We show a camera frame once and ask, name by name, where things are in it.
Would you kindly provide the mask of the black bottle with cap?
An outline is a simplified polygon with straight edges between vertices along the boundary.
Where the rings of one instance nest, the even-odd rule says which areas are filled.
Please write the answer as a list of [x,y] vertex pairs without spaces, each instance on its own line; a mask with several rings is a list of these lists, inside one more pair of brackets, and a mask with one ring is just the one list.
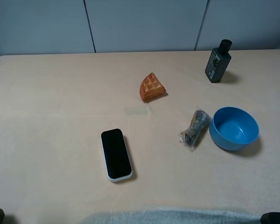
[[232,41],[223,39],[219,47],[214,48],[210,54],[205,74],[211,83],[219,83],[231,61],[229,50]]

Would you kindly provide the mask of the orange waffle toy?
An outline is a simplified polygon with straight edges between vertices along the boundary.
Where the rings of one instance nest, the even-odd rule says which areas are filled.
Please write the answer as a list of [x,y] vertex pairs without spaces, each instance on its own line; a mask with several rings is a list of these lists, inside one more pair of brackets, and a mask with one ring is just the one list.
[[165,87],[161,84],[154,73],[150,73],[146,76],[140,85],[140,98],[144,102],[158,97],[165,92]]

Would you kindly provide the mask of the grey cloth at bottom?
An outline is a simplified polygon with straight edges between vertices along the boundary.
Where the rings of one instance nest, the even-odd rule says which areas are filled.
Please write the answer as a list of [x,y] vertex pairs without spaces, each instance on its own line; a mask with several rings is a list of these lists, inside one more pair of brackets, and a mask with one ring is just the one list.
[[82,224],[259,224],[260,217],[224,210],[155,209],[95,213]]

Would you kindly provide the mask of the blue plastic bowl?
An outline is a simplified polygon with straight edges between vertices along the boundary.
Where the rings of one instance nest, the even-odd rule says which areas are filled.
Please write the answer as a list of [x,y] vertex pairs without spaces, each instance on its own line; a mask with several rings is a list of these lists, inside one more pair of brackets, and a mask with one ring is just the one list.
[[259,126],[248,112],[227,106],[214,113],[209,132],[213,142],[220,148],[239,151],[259,137]]

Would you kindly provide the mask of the black and white eraser block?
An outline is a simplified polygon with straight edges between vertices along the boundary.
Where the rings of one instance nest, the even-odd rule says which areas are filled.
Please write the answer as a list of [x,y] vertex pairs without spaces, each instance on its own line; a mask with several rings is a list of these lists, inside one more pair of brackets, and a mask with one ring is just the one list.
[[129,153],[122,131],[118,128],[101,133],[107,176],[112,182],[122,181],[133,175]]

